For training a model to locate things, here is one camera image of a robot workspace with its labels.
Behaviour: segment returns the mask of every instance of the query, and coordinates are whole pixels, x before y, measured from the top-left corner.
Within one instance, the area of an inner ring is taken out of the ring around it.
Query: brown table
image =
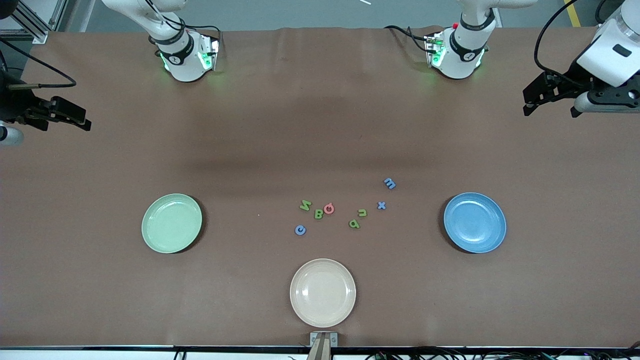
[[[537,34],[498,29],[483,66],[453,81],[388,30],[226,33],[219,72],[196,83],[174,81],[144,33],[51,34],[33,54],[78,86],[37,94],[84,106],[93,129],[21,127],[24,144],[0,152],[0,344],[306,343],[289,283],[326,257],[358,289],[333,328],[342,345],[630,345],[640,121],[571,119],[571,101],[525,118]],[[549,31],[542,60],[564,70],[592,34]],[[33,62],[24,77],[59,81]],[[507,216],[489,254],[443,234],[445,204],[467,191]],[[140,222],[173,192],[206,225],[158,254]],[[301,199],[336,211],[314,220]]]

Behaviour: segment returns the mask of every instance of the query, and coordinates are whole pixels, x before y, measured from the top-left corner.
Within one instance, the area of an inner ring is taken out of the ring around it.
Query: plate rim
[[[353,283],[353,303],[349,307],[349,311],[347,311],[346,314],[344,315],[344,317],[341,318],[338,322],[333,323],[331,325],[326,325],[326,326],[318,326],[318,325],[316,325],[314,323],[309,323],[308,321],[303,319],[302,316],[300,316],[300,313],[298,312],[298,310],[296,309],[296,306],[294,305],[294,301],[293,301],[293,289],[294,289],[293,288],[293,282],[296,280],[296,278],[297,278],[298,274],[300,273],[300,271],[302,271],[302,269],[304,269],[309,264],[315,263],[315,262],[320,262],[320,261],[328,261],[329,263],[336,264],[339,267],[343,268],[347,272],[347,274],[349,274],[349,278],[351,279],[351,283]],[[336,326],[336,325],[340,324],[341,322],[343,322],[344,320],[346,320],[349,317],[349,315],[351,314],[351,312],[353,311],[353,308],[355,307],[357,296],[358,296],[358,291],[356,289],[356,281],[353,278],[353,274],[349,271],[349,269],[347,269],[346,266],[344,266],[339,261],[336,261],[336,260],[333,260],[333,259],[328,259],[328,258],[313,259],[313,260],[310,260],[310,261],[307,261],[306,263],[304,263],[302,266],[300,266],[300,268],[293,275],[293,277],[291,278],[291,284],[289,285],[289,302],[291,303],[291,307],[293,308],[294,313],[296,313],[298,318],[300,320],[302,320],[305,324],[311,325],[313,327],[317,327],[317,328],[320,328],[320,329],[326,329],[328,327]]]
[[[481,198],[484,198],[484,199],[488,200],[489,202],[493,203],[495,205],[495,207],[498,209],[499,216],[502,219],[501,223],[504,224],[502,226],[504,228],[504,234],[502,235],[502,238],[500,239],[500,241],[498,241],[495,244],[495,246],[490,247],[488,250],[476,251],[476,250],[466,249],[458,241],[456,241],[455,236],[451,236],[451,231],[450,231],[448,223],[447,223],[447,213],[451,212],[450,209],[453,206],[455,200],[457,200],[460,197],[464,197],[466,195],[467,196],[468,195],[478,195]],[[491,252],[491,251],[497,249],[500,245],[502,245],[502,242],[504,241],[505,237],[507,236],[507,218],[504,216],[504,212],[502,211],[502,208],[500,207],[500,205],[498,205],[498,203],[495,200],[493,200],[492,198],[490,198],[489,196],[487,196],[487,195],[485,195],[483,193],[464,192],[464,193],[459,193],[456,196],[454,196],[453,198],[451,198],[451,200],[449,201],[449,203],[447,203],[447,206],[444,209],[444,213],[443,213],[443,216],[442,216],[442,222],[444,223],[444,228],[445,228],[445,231],[447,232],[447,235],[448,235],[449,239],[451,239],[451,241],[453,241],[459,248],[463,249],[464,251],[469,251],[469,252],[474,253],[474,254],[486,254],[487,252]]]
[[[149,215],[149,211],[151,210],[151,208],[153,208],[154,205],[156,205],[158,202],[161,202],[163,200],[166,200],[166,198],[173,197],[173,196],[183,197],[185,199],[188,199],[193,204],[195,204],[196,208],[198,209],[198,222],[199,222],[198,232],[193,237],[193,239],[191,239],[191,241],[189,241],[189,243],[187,245],[185,245],[183,248],[181,248],[179,250],[174,250],[174,251],[159,250],[159,249],[155,248],[154,246],[152,246],[149,243],[149,241],[147,240],[147,237],[145,236],[145,224],[147,223],[147,217]],[[198,204],[198,202],[194,198],[190,197],[189,195],[183,194],[183,193],[169,193],[169,194],[163,195],[160,198],[156,199],[156,201],[154,201],[151,205],[149,205],[149,207],[145,211],[145,214],[142,217],[142,224],[140,225],[140,231],[142,232],[142,239],[145,240],[145,243],[147,244],[147,246],[151,250],[153,250],[155,252],[159,252],[161,254],[174,254],[174,253],[176,253],[178,251],[182,251],[182,250],[188,248],[196,240],[196,238],[198,238],[198,235],[200,234],[201,230],[202,230],[202,209],[200,208],[200,204]]]

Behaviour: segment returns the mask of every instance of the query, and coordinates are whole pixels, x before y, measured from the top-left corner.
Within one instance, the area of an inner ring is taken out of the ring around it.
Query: yellow floor tape
[[[567,9],[566,12],[569,14],[569,19],[571,20],[571,26],[573,26],[574,28],[579,28],[582,25],[580,25],[580,19],[578,19],[578,13],[575,11],[575,7],[573,6],[573,4],[571,4]]]

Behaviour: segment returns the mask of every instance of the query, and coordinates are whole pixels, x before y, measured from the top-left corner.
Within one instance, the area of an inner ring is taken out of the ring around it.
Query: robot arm
[[[462,7],[460,25],[427,41],[429,64],[453,79],[467,78],[480,66],[484,48],[495,29],[492,8],[526,8],[538,0],[457,0]]]
[[[567,72],[543,72],[523,95],[526,116],[540,105],[567,98],[575,99],[573,117],[640,112],[640,0],[625,0]]]
[[[185,27],[173,12],[187,0],[102,0],[110,9],[144,28],[160,49],[164,67],[179,81],[194,81],[214,70],[218,39]]]

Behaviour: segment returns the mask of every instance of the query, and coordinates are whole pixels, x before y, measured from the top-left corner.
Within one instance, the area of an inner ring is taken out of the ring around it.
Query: plate
[[[157,199],[142,219],[142,238],[155,251],[171,254],[184,250],[202,227],[202,210],[187,195],[173,193]]]
[[[351,313],[356,284],[339,262],[315,259],[302,265],[293,276],[289,297],[300,320],[315,327],[331,327]]]
[[[507,234],[500,206],[481,193],[461,193],[444,210],[444,227],[462,249],[477,254],[495,250]]]

